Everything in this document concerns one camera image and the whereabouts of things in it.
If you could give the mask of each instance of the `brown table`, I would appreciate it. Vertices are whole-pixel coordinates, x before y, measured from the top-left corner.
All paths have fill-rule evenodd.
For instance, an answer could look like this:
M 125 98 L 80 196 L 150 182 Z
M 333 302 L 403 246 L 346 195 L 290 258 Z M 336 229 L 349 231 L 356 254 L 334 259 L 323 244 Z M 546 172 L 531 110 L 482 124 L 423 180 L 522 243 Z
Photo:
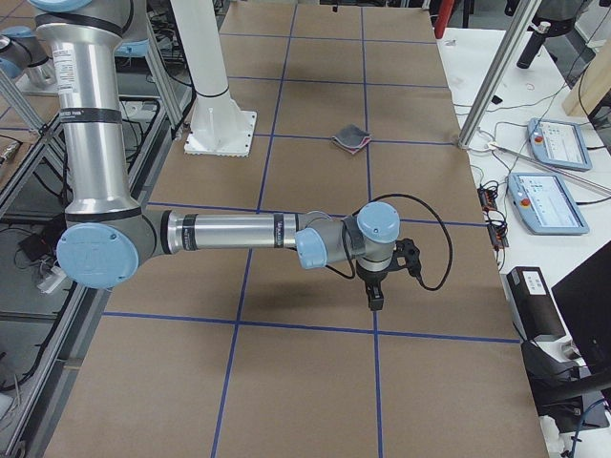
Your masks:
M 547 456 L 428 15 L 233 4 L 221 30 L 233 97 L 259 121 L 249 158 L 166 159 L 150 205 L 184 213 L 323 210 L 386 192 L 449 224 L 454 267 L 424 291 L 304 271 L 289 251 L 148 261 L 113 293 L 48 457 Z M 344 125 L 374 141 L 356 156 Z M 448 253 L 395 200 L 425 281 Z

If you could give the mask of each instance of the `light blue cap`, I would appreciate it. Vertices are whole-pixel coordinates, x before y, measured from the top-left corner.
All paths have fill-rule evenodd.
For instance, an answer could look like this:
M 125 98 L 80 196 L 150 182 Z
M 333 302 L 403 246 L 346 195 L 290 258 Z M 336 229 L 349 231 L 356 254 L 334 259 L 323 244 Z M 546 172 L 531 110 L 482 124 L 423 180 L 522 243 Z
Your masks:
M 43 11 L 70 12 L 86 7 L 94 0 L 28 0 L 32 5 Z
M 14 79 L 21 74 L 21 69 L 7 59 L 0 59 L 0 69 L 10 79 Z
M 365 237 L 377 243 L 393 243 L 399 237 L 401 219 L 391 205 L 385 202 L 370 202 L 356 218 L 356 223 Z
M 304 269 L 315 269 L 327 265 L 327 248 L 321 236 L 311 227 L 295 234 L 295 245 L 299 262 Z
M 7 36 L 8 38 L 31 38 L 33 36 L 36 36 L 34 35 L 34 32 L 26 26 L 8 27 L 3 31 L 0 31 L 0 33 Z
M 57 260 L 74 281 L 90 288 L 112 288 L 131 278 L 137 249 L 115 228 L 97 222 L 70 227 L 57 244 Z
M 144 57 L 149 51 L 149 40 L 123 43 L 115 51 L 116 57 Z

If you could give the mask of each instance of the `white stand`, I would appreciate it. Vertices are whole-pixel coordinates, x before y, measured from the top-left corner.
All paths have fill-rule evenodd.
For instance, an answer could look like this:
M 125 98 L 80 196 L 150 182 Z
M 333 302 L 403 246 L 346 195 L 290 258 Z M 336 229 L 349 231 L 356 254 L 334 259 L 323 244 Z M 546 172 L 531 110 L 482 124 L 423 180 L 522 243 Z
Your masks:
M 174 0 L 193 84 L 198 92 L 184 151 L 194 155 L 248 156 L 257 114 L 231 98 L 211 0 Z

